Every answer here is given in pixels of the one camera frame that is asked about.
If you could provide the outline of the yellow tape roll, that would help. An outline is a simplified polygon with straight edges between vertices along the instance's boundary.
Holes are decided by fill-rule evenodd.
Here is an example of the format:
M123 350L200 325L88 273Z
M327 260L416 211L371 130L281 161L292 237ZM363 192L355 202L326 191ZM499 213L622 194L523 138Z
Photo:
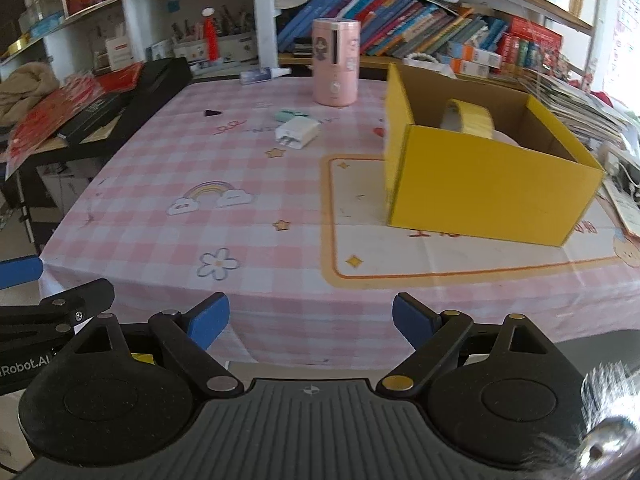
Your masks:
M490 111L482 106L451 99L447 102L440 126L442 130L491 139L495 125Z

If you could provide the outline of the white charger plug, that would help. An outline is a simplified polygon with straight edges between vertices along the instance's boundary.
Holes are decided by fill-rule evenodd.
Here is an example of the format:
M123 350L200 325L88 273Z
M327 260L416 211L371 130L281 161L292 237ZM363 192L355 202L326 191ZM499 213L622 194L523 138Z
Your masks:
M318 136L320 126L318 120L295 116L274 130L276 143L286 148L301 150Z

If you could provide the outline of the pink checkered tablecloth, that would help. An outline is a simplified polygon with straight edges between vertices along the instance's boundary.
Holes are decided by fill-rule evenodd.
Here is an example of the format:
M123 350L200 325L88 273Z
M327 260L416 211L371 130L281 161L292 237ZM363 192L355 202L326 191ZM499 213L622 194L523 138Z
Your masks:
M482 323L521 313L555 341L638 327L638 246L604 198L561 247L388 226L384 96L378 81L347 108L314 104L305 78L186 87L65 215L41 292L106 278L124 323L223 292L213 355L278 365L390 367L409 350L398 292ZM277 144L279 110L320 133L301 150Z

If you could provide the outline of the yellow cardboard box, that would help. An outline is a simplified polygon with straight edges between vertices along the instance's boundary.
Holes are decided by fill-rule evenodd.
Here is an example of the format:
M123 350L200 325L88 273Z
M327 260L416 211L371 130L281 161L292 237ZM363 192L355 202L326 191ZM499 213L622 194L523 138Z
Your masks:
M447 102L487 108L491 139L439 128ZM561 246L604 171L528 93L423 68L387 72L384 185L395 228Z

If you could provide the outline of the black keyboard case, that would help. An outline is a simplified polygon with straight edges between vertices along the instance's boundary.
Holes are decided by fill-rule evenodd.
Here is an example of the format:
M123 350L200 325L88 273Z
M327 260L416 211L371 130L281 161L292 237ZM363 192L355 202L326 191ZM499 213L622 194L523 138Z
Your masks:
M7 148L2 162L20 166L36 162L42 153L61 150L79 156L90 153L90 145L106 142L119 148L165 104L192 81L185 58L161 58L137 63L98 78L104 89L90 105L52 132L49 139L21 151Z

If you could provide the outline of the mint green utility knife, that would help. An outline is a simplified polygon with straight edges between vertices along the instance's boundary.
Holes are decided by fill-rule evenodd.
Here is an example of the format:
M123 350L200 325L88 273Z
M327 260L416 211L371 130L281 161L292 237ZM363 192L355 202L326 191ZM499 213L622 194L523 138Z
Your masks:
M277 122L283 124L284 122L289 122L295 117L307 117L308 114L305 112L301 112L300 110L279 110L276 114L274 114L274 119Z

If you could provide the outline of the blue spray bottle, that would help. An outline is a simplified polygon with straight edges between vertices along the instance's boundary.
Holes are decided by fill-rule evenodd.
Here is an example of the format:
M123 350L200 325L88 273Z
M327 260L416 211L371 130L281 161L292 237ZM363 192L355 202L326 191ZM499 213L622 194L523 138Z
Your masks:
M244 70L240 73L241 84L260 84L261 82L278 79L292 74L290 68L266 67L254 68L254 70Z

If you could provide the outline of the red patterned gift bag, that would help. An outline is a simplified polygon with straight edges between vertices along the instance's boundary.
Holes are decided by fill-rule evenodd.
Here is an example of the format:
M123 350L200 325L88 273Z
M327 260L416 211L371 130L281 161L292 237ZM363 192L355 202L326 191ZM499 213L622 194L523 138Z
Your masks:
M41 100L10 131L4 178L9 179L36 148L66 122L106 96L107 90L116 93L134 90L143 66L143 62L137 62L99 77L89 72L69 76L63 87Z

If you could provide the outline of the stack of magazines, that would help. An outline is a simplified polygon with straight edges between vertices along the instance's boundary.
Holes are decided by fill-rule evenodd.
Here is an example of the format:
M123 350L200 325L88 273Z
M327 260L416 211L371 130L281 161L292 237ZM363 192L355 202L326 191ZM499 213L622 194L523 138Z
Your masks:
M582 140L608 141L639 154L639 122L567 82L524 70L518 82Z

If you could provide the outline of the white quilted pearl handbag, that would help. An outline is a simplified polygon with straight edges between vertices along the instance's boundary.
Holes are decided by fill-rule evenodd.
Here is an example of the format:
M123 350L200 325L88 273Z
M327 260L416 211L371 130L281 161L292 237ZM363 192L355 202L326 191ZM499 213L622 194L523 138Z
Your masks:
M433 58L429 54L412 52L402 59L402 64L405 66L423 68L424 70L429 70L430 72L438 73L439 75L451 79L456 79L456 74L449 64L438 62L436 58Z

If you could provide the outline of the orange white medicine box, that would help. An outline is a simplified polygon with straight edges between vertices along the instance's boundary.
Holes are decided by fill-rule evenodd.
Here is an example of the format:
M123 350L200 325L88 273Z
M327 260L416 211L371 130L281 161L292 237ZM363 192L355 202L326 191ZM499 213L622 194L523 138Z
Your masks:
M459 47L457 58L490 68L500 68L502 64L502 56L500 54L472 46L465 46L464 44Z

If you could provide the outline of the white pen holder box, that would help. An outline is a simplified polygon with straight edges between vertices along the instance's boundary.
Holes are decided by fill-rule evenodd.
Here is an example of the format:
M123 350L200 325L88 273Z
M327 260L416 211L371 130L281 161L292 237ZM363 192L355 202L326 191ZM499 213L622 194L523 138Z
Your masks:
M218 38L220 57L225 63L248 62L258 58L257 42L254 32L241 32L236 35Z

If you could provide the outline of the beige knitted cloth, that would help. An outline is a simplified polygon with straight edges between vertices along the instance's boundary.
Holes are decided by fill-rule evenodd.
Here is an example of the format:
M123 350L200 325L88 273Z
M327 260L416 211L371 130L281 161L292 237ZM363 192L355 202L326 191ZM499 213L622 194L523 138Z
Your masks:
M46 63L26 63L1 83L1 127L13 127L43 98L60 86L52 68Z

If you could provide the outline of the red tassel ornament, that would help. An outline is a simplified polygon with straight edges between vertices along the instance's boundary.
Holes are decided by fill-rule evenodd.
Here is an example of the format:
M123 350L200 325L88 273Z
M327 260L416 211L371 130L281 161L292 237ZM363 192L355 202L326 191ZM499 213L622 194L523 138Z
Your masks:
M219 58L217 29L214 14L215 10L213 8L205 8L202 10L203 36L207 44L207 59L209 62L216 62Z

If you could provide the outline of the row of colourful books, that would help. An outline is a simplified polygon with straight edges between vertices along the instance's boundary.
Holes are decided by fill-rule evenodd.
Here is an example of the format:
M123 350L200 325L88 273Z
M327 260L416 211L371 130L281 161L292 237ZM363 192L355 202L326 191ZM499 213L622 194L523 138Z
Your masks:
M360 61L401 62L418 52L449 64L456 73L477 77L513 76L524 70L549 73L558 67L563 43L561 35L525 18L497 11L485 14L472 6L435 0L307 0L277 32L278 52L312 63L312 24L317 18L358 21ZM501 67L460 60L462 44L500 54Z

